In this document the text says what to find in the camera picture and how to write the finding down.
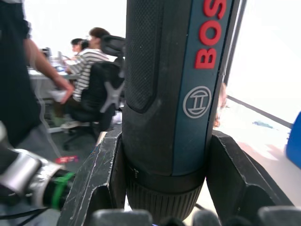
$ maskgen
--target white wall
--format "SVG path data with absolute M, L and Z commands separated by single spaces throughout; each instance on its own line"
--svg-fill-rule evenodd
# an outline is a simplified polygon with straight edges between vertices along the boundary
M 126 35 L 126 0 L 25 0 L 32 39 L 40 48 L 71 55 L 70 41 L 86 38 L 93 27 Z
M 288 122 L 301 111 L 300 8 L 300 0 L 247 2 L 228 84 L 229 95 Z

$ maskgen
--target dark hair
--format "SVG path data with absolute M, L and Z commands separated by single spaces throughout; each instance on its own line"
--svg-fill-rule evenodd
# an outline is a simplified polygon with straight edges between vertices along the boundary
M 81 41 L 83 41 L 83 40 L 82 39 L 72 39 L 71 45 L 73 45 L 73 46 L 79 45 Z
M 88 40 L 81 41 L 81 50 L 84 50 L 88 47 L 89 47 L 89 41 Z
M 101 39 L 104 35 L 110 35 L 110 33 L 100 27 L 95 27 L 90 30 L 89 35 Z

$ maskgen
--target green cable tie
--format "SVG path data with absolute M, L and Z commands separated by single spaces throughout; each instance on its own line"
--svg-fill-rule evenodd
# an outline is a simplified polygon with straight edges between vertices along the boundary
M 61 196 L 65 187 L 68 184 L 68 181 L 73 177 L 74 173 L 67 173 L 66 175 L 55 179 L 55 191 L 51 199 L 52 208 L 56 210 L 60 210 L 59 203 Z

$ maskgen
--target striped shirt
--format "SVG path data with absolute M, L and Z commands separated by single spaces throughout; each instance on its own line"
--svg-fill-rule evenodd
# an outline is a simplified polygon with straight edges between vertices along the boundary
M 71 73 L 79 74 L 79 78 L 75 83 L 73 99 L 80 102 L 81 92 L 88 88 L 92 64 L 98 61 L 108 60 L 108 57 L 101 50 L 87 48 L 77 55 L 75 61 L 68 63 Z

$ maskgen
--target black shirt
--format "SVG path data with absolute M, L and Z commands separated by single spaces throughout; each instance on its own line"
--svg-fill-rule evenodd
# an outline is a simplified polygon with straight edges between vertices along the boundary
M 0 0 L 0 121 L 17 146 L 40 125 L 40 105 L 31 88 L 24 40 L 29 37 L 22 3 Z

